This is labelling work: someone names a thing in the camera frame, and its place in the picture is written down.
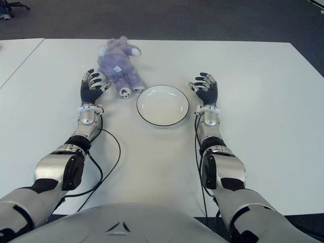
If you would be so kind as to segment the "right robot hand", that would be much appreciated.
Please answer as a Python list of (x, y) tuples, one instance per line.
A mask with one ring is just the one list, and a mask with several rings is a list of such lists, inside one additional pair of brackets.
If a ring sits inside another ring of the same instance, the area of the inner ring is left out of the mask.
[(201, 72), (195, 82), (188, 83), (189, 88), (202, 100), (204, 105), (216, 106), (218, 100), (218, 84), (209, 73)]

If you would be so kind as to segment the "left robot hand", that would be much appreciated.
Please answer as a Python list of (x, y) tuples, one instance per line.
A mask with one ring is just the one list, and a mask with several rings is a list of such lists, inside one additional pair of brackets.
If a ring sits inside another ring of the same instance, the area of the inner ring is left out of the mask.
[(107, 78), (94, 69), (88, 70), (82, 77), (80, 98), (82, 104), (95, 104), (96, 100), (112, 85)]

